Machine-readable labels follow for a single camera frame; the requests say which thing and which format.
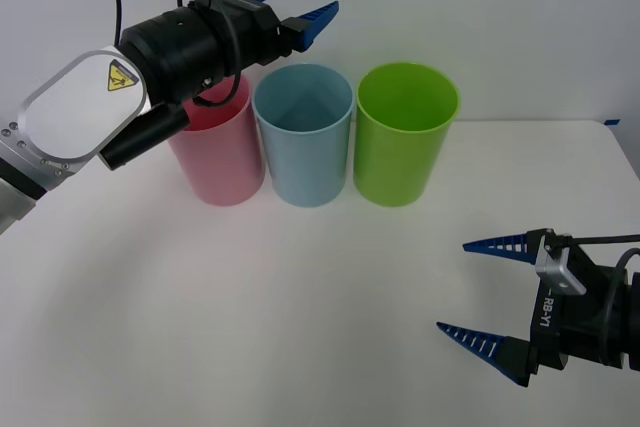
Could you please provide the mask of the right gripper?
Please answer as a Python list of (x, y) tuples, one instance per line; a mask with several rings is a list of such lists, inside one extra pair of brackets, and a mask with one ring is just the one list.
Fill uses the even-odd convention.
[[(540, 243), (549, 229), (467, 242), (465, 252), (506, 258), (535, 265)], [(570, 357), (599, 363), (601, 311), (609, 285), (605, 269), (579, 247), (563, 251), (568, 269), (585, 287), (582, 295), (562, 295), (541, 281), (536, 295), (530, 342), (536, 362), (562, 370)], [(530, 359), (530, 342), (437, 322), (437, 328), (467, 351), (521, 387), (528, 387), (537, 366)]]

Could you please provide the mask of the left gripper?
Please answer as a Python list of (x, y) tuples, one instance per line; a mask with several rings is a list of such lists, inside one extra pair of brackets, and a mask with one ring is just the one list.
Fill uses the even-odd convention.
[(254, 64), (266, 66), (292, 51), (307, 51), (339, 12), (333, 1), (282, 22), (267, 0), (219, 0), (235, 29), (240, 53), (240, 69)]

